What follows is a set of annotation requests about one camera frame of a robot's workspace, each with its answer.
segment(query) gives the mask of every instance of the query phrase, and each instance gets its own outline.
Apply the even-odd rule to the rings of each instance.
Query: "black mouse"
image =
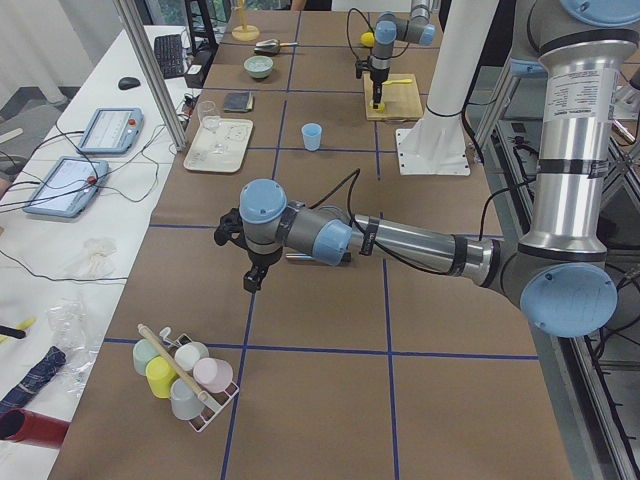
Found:
[[[120,90],[129,90],[140,86],[140,80],[135,77],[123,77],[118,82],[118,88]]]

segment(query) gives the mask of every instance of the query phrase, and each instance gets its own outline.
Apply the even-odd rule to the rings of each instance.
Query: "brown table surface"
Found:
[[[464,178],[399,175],[398,126],[365,120],[346,14],[248,17],[260,39],[300,46],[257,82],[242,70],[252,47],[225,37],[202,98],[254,91],[254,111],[237,114],[254,121],[244,164],[192,173],[177,155],[50,478],[571,478],[527,323],[504,298],[358,255],[336,268],[283,260],[260,293],[242,290],[246,254],[212,237],[254,178],[311,203],[359,167],[354,211],[468,235],[489,194],[477,165]],[[351,25],[356,45],[364,23]],[[415,73],[423,95],[439,40],[392,65]],[[313,153],[300,135],[310,121],[324,127]],[[485,231],[500,236],[493,209]],[[187,332],[234,366],[240,394],[203,433],[133,370],[140,322]]]

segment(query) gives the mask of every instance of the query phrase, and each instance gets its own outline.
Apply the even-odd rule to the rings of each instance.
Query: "yellow stand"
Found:
[[[260,36],[260,30],[258,30],[258,27],[254,27],[253,25],[247,25],[247,12],[244,9],[244,0],[238,0],[236,10],[238,10],[242,25],[235,27],[231,31],[231,35],[233,38],[240,40],[241,42],[252,42]]]

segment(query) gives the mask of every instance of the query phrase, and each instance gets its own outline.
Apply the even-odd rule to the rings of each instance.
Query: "wooden board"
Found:
[[[416,77],[412,73],[392,73],[389,80],[411,78],[411,83],[391,84],[382,87],[382,101],[385,108],[382,112],[369,105],[373,97],[373,85],[368,75],[363,75],[364,108],[367,120],[419,120],[422,118],[422,101],[418,92]]]

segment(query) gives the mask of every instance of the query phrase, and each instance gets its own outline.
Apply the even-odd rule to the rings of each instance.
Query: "keyboard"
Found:
[[[184,75],[181,35],[156,37],[153,42],[153,53],[156,56],[156,60],[158,60],[163,78],[175,78]]]

